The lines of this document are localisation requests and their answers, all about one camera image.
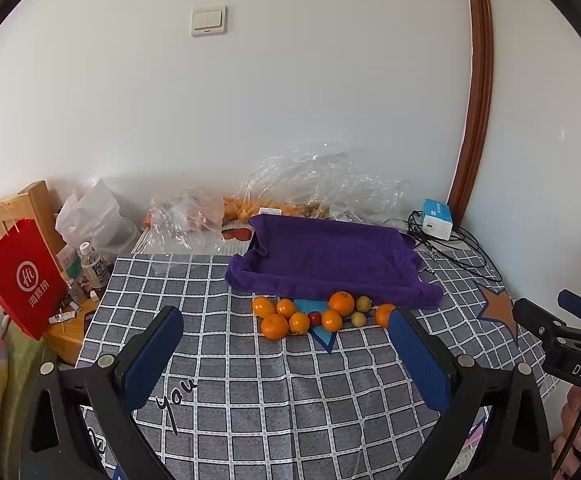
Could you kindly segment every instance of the gray checkered tablecloth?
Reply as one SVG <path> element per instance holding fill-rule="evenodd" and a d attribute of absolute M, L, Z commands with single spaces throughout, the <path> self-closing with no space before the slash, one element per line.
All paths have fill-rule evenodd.
<path fill-rule="evenodd" d="M 475 319 L 484 301 L 473 277 L 448 260 L 421 256 L 430 269 L 422 280 L 445 289 L 440 309 L 415 312 L 422 325 L 482 366 L 527 362 L 545 396 L 555 380 L 541 370 L 539 341 L 521 330 L 517 348 L 503 325 Z M 472 251 L 454 256 L 478 258 Z M 176 306 L 184 336 L 133 414 L 175 478 L 395 479 L 438 414 L 421 400 L 386 331 L 372 318 L 361 329 L 345 324 L 331 354 L 310 335 L 267 340 L 251 312 L 253 294 L 224 281 L 229 259 L 120 256 L 77 366 L 117 354 L 162 306 Z M 486 416 L 482 409 L 476 422 Z M 115 457 L 96 417 L 89 408 L 84 417 L 112 475 Z"/>

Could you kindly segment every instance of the blue box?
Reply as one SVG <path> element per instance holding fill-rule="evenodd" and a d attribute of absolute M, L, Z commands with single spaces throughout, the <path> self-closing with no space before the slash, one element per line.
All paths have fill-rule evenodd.
<path fill-rule="evenodd" d="M 427 235 L 448 240 L 452 232 L 452 217 L 448 204 L 427 198 L 423 203 L 421 229 Z"/>

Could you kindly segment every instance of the clear plastic wrap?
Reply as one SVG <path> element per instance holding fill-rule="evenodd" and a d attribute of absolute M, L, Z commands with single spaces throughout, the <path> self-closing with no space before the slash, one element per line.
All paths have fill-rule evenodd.
<path fill-rule="evenodd" d="M 223 242 L 224 200 L 185 189 L 168 199 L 153 199 L 147 247 L 152 253 L 216 254 Z"/>
<path fill-rule="evenodd" d="M 319 144 L 264 161 L 225 199 L 224 221 L 247 222 L 265 207 L 289 216 L 383 222 L 398 214 L 406 186 L 405 180 L 358 170 L 337 145 Z"/>

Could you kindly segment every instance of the metal screw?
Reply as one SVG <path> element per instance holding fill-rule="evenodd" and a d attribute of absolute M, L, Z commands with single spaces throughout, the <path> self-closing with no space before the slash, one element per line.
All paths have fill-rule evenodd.
<path fill-rule="evenodd" d="M 101 368 L 108 368 L 110 365 L 113 364 L 113 362 L 115 362 L 115 357 L 113 357 L 110 354 L 103 355 L 99 359 L 97 359 L 97 364 Z"/>
<path fill-rule="evenodd" d="M 532 373 L 532 368 L 526 363 L 519 363 L 517 365 L 517 370 L 524 375 L 530 375 Z"/>
<path fill-rule="evenodd" d="M 51 373 L 53 370 L 55 369 L 55 365 L 51 362 L 47 362 L 44 363 L 41 367 L 40 367 L 40 373 L 42 375 L 48 375 L 49 373 Z"/>
<path fill-rule="evenodd" d="M 457 362 L 459 362 L 459 364 L 464 368 L 470 368 L 471 366 L 475 365 L 475 360 L 467 354 L 461 354 L 457 358 Z"/>

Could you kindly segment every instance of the wooden door frame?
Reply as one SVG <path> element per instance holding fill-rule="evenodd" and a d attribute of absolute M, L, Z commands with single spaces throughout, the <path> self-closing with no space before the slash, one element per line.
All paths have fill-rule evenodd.
<path fill-rule="evenodd" d="M 470 94 L 464 139 L 448 196 L 455 226 L 464 218 L 477 179 L 493 97 L 494 34 L 490 0 L 470 0 L 470 17 L 473 43 Z"/>

